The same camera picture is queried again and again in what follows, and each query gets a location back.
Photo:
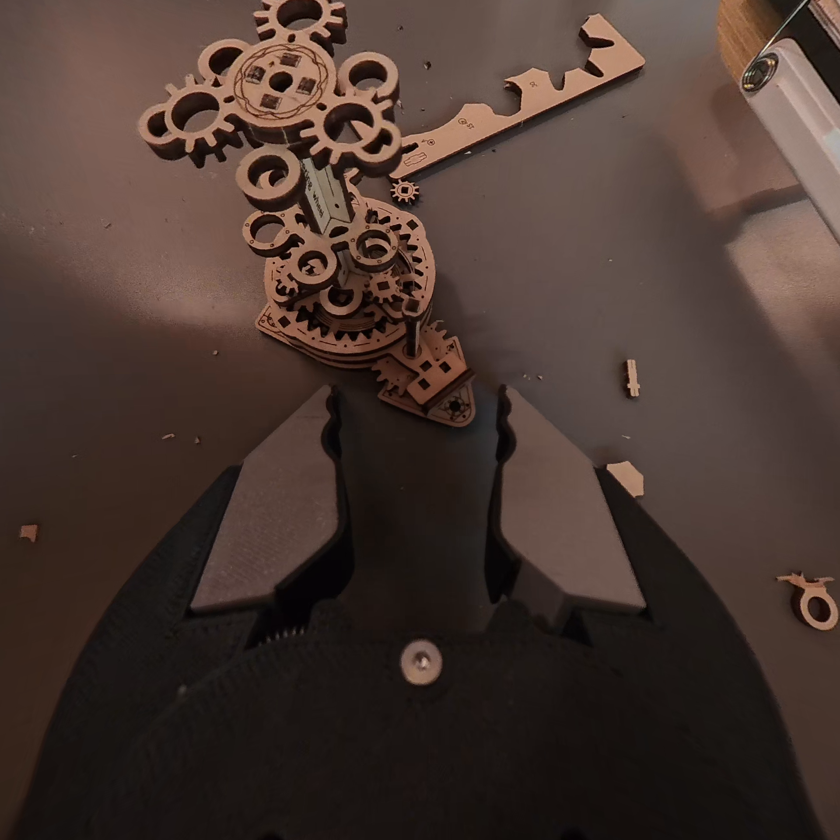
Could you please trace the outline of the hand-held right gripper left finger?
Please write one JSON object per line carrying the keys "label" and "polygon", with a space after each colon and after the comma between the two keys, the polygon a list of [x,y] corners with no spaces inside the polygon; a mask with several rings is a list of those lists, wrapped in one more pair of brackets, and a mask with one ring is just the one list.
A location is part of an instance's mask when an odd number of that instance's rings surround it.
{"label": "hand-held right gripper left finger", "polygon": [[354,569],[337,394],[325,385],[244,460],[193,597],[195,613],[278,606],[307,617]]}

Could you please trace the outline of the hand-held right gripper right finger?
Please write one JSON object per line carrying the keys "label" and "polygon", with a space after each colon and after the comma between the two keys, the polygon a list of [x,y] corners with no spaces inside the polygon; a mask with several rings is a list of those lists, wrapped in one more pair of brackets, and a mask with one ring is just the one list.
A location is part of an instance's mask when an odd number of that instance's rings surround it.
{"label": "hand-held right gripper right finger", "polygon": [[500,388],[486,584],[548,625],[575,607],[646,607],[592,462],[515,389]]}

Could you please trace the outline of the wooden gear model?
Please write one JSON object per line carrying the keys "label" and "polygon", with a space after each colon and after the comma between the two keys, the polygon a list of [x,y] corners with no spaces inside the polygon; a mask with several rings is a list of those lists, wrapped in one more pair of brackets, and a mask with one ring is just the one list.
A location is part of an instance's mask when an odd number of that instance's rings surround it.
{"label": "wooden gear model", "polygon": [[201,78],[167,86],[139,133],[159,156],[195,163],[247,140],[236,182],[255,211],[243,237],[265,261],[280,326],[302,342],[319,332],[315,349],[341,360],[399,339],[416,360],[419,330],[434,321],[433,250],[414,214],[357,188],[402,157],[398,69],[370,51],[335,66],[346,16],[342,2],[262,2],[258,40],[206,47]]}

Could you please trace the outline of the instruction sheet on stand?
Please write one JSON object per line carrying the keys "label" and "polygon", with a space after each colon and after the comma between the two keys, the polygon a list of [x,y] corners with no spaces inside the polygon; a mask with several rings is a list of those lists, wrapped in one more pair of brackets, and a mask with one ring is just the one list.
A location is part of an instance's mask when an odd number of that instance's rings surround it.
{"label": "instruction sheet on stand", "polygon": [[838,1],[720,1],[721,59],[839,239]]}

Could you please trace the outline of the wavy wooden sheet offcut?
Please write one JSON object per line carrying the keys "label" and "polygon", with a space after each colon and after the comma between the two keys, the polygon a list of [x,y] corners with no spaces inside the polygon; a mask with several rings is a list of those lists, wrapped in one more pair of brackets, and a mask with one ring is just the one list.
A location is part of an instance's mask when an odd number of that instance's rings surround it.
{"label": "wavy wooden sheet offcut", "polygon": [[591,48],[590,55],[583,67],[564,73],[561,87],[556,88],[549,73],[538,68],[506,79],[506,87],[520,96],[516,112],[499,114],[485,103],[463,105],[443,125],[403,139],[403,156],[391,178],[399,181],[419,173],[644,66],[644,58],[601,14],[585,20],[580,36]]}

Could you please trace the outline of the small wooden bracket piece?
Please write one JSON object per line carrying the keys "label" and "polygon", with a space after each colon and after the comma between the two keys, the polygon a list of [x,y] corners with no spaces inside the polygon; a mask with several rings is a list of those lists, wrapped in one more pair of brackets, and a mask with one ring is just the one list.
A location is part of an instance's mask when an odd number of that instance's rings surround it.
{"label": "small wooden bracket piece", "polygon": [[644,495],[644,476],[630,461],[608,464],[605,469],[631,497],[640,498]]}

